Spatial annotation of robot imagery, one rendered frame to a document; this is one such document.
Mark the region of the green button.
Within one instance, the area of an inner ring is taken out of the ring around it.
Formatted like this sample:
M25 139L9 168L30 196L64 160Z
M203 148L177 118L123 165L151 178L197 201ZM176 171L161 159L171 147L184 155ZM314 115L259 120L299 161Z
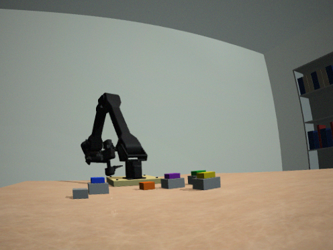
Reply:
M188 184L193 185L193 178L197 178L197 173L203 173L203 172L206 172L206 170L191 171L191 175L187 176Z

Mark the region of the purple button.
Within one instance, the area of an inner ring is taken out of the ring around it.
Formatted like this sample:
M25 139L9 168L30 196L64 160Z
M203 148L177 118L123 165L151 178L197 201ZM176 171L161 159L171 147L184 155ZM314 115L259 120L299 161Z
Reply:
M164 179L160 179L161 188L172 189L185 187L185 179L180 177L180 174L181 173L165 173Z

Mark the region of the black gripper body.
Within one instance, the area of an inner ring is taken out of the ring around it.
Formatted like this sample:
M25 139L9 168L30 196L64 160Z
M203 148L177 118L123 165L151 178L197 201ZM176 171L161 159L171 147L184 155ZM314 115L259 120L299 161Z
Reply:
M105 146L107 144L108 145L112 145L111 139L107 139L107 140L105 140L103 142L103 149L105 149ZM105 175L106 176L115 175L114 168L113 168L113 166L111 166L110 160L109 160L109 162L106 162L106 161L103 160L103 153L102 153L102 151L99 151L98 155L99 155L99 158L98 158L98 162L97 163L107 163L107 168L105 169Z

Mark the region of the yellow button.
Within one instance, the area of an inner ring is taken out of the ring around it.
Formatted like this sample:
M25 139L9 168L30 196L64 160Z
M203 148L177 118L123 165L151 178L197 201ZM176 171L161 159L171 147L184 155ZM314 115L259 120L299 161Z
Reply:
M215 171L197 173L197 178L193 178L193 190L212 190L220 188L220 177L216 176Z

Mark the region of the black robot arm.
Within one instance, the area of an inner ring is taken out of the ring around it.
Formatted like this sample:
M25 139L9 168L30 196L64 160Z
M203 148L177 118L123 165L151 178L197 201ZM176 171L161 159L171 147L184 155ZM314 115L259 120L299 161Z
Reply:
M117 154L120 161L126 162L126 177L122 179L146 179L142 177L142 162L147 160L147 154L141 147L138 139L132 135L128 129L126 121L121 113L121 99L118 94L104 93L98 99L96 107L96 116L93 124L92 134L81 144L81 148L85 154L88 165L98 162L98 152L102 151L103 160L109 162L115 158L115 150L112 145L106 145L103 148L103 140L101 138L105 116L109 112L113 127L115 128L118 142L116 144ZM128 158L138 159L128 159Z

